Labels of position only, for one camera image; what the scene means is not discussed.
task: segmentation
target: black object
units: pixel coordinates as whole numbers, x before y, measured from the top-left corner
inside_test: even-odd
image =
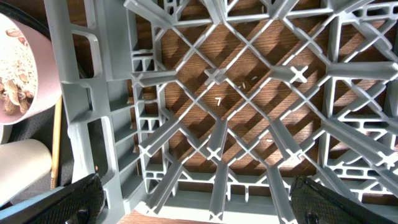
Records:
[[[308,177],[294,179],[290,196],[298,223],[394,223]]]
[[[90,174],[0,223],[96,223],[104,199],[100,178]]]

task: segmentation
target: pink bowl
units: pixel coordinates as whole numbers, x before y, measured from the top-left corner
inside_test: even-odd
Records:
[[[37,69],[37,86],[33,102],[24,115],[19,110],[11,116],[6,115],[2,109],[4,101],[0,100],[0,124],[2,125],[15,124],[45,111],[61,97],[61,85],[51,41],[36,30],[0,14],[0,32],[13,26],[23,33],[33,53]]]

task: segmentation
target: wood grain surface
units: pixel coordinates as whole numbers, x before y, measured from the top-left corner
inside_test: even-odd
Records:
[[[44,4],[42,0],[31,1],[16,1],[7,0],[9,2],[43,23],[47,23],[44,11]],[[301,0],[294,10],[297,9],[311,9],[319,7],[320,1]],[[237,16],[243,14],[257,14],[261,13],[262,4],[258,0],[240,1],[234,9],[229,13],[230,16]],[[68,8],[70,14],[70,21],[74,24],[86,26],[86,17],[84,13],[83,0],[68,0]],[[191,0],[185,10],[182,12],[181,20],[209,18],[207,10],[197,0]],[[311,34],[319,23],[325,19],[325,16],[317,16],[304,19],[292,19],[291,22],[303,29],[305,32]],[[233,27],[240,32],[245,38],[250,40],[259,29],[265,24],[261,22],[249,22],[244,24],[233,24]],[[374,22],[374,27],[381,26],[382,22]],[[208,29],[208,26],[201,26],[195,28],[180,29],[180,32],[187,37],[187,39],[194,43],[197,38]],[[151,49],[152,41],[150,39],[150,23],[145,19],[137,16],[137,32],[138,32],[138,46],[140,49]],[[391,29],[386,37],[394,43],[396,28]],[[322,50],[326,52],[328,46],[328,27],[315,39]],[[90,45],[88,41],[81,36],[74,36],[76,57],[81,63],[83,69],[90,75],[93,74],[93,67],[91,62]],[[364,37],[351,25],[343,26],[342,38],[340,42],[339,60],[345,55],[349,54],[355,47],[357,47]],[[253,46],[260,51],[260,53],[270,61],[271,64],[281,64],[300,44],[299,39],[291,33],[280,21],[273,22],[267,30],[253,43]],[[235,38],[235,36],[223,25],[218,26],[213,33],[207,38],[204,44],[199,48],[206,57],[208,57],[217,67],[225,67],[234,56],[244,47],[244,44]],[[185,52],[189,49],[188,45],[183,42],[173,31],[169,30],[162,38],[162,58],[163,63],[167,68],[175,68],[181,61]],[[385,58],[374,48],[371,47],[366,51],[360,53],[354,58],[354,61],[383,61]],[[294,86],[302,93],[307,91],[317,80],[325,74],[325,65],[314,55],[309,49],[303,50],[296,56],[289,65],[308,65],[308,70],[304,76],[308,79],[307,83],[295,83]],[[209,66],[198,55],[194,55],[185,66],[177,74],[178,78],[196,95],[199,95],[205,88],[205,80],[207,76],[204,74],[204,69]],[[241,86],[245,94],[250,94],[259,84],[269,75],[269,69],[262,64],[257,57],[247,50],[239,58],[237,62],[228,70],[226,74],[235,84]],[[357,80],[356,84],[367,90],[370,86],[375,84],[372,80]],[[181,115],[192,102],[184,93],[183,90],[176,84],[172,83],[166,87],[166,107],[172,111],[176,116]],[[144,89],[145,98],[155,98],[154,88]],[[221,104],[217,106],[215,97],[220,97]],[[337,83],[334,103],[334,114],[341,110],[348,103],[353,101],[357,96],[349,90],[349,88],[341,82]],[[383,106],[385,93],[376,98],[377,102]],[[298,96],[286,87],[282,82],[273,80],[268,83],[262,91],[253,99],[253,102],[258,105],[265,113],[272,119],[275,119],[284,110],[286,110]],[[237,105],[242,102],[242,98],[230,87],[227,83],[215,85],[202,98],[203,102],[217,114],[219,117],[225,118],[229,115]],[[322,108],[323,89],[321,89],[313,98],[312,103],[318,108]],[[157,113],[157,108],[154,105],[146,107],[147,113]],[[372,114],[368,108],[361,110],[359,113]],[[184,125],[199,139],[211,133],[215,124],[214,119],[203,112],[199,107],[193,107],[189,113],[182,119]],[[320,127],[320,119],[309,110],[307,106],[301,107],[299,110],[288,115],[283,120],[283,124],[294,136],[294,139],[300,143],[307,138],[311,133]],[[236,114],[228,123],[228,126],[234,132],[242,137],[246,142],[249,142],[260,131],[267,127],[268,122],[255,111],[251,106],[245,106],[238,114]],[[267,139],[272,139],[270,134],[262,138],[260,143],[254,150],[269,164],[274,164],[282,158],[279,150],[277,150],[274,142],[269,142]],[[318,141],[308,155],[312,159],[317,158]],[[241,148],[236,143],[232,136],[228,135],[226,146],[223,152],[223,161],[231,159]],[[170,153],[178,160],[182,160],[192,151],[186,137],[178,132],[170,140]],[[348,148],[339,143],[336,139],[332,139],[330,148],[330,157],[337,158],[346,152]],[[156,154],[151,160],[153,164],[160,164],[162,162],[162,155]],[[184,167],[190,172],[210,172],[216,171],[216,166],[203,158],[199,154],[195,154],[190,158]],[[250,156],[245,156],[239,161],[231,165],[231,169],[237,174],[244,175],[261,175],[266,168],[258,161],[255,161]],[[293,177],[297,174],[313,175],[315,174],[314,166],[310,165],[308,161],[303,159],[298,166],[286,164],[281,168],[282,176]],[[211,192],[212,185],[198,185],[198,184],[180,184],[180,190],[201,190]],[[244,189],[233,186],[233,194],[243,194]],[[261,188],[250,189],[250,194],[269,196],[269,189]],[[367,203],[387,203],[397,204],[395,197],[374,197],[373,195],[364,196]],[[126,215],[120,223],[192,223],[191,221],[167,220],[163,218],[153,218],[143,216],[137,212],[132,212]]]

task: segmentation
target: white cylinder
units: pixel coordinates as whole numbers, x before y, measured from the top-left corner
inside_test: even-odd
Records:
[[[51,169],[51,154],[34,139],[0,145],[0,206]]]

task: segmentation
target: debris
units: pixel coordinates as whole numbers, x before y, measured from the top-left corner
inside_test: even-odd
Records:
[[[221,97],[216,97],[215,99],[216,99],[216,100],[218,100],[218,102],[217,102],[217,106],[219,106],[219,105],[220,105],[220,103],[221,103]]]

